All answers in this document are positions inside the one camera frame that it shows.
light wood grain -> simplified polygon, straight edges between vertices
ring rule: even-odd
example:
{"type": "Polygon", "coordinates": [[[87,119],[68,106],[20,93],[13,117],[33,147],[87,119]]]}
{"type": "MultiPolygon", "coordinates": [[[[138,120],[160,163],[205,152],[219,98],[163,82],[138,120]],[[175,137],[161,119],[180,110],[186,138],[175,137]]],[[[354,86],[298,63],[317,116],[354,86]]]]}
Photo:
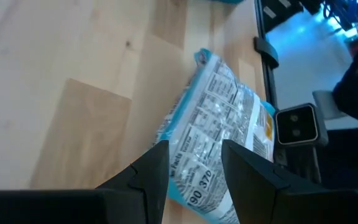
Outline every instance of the light wood grain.
{"type": "Polygon", "coordinates": [[[30,187],[92,189],[115,173],[131,101],[69,79],[30,187]]]}
{"type": "MultiPolygon", "coordinates": [[[[264,99],[255,36],[253,0],[0,0],[0,189],[93,188],[120,172],[202,47],[264,99]]],[[[171,200],[163,222],[205,223],[171,200]]]]}

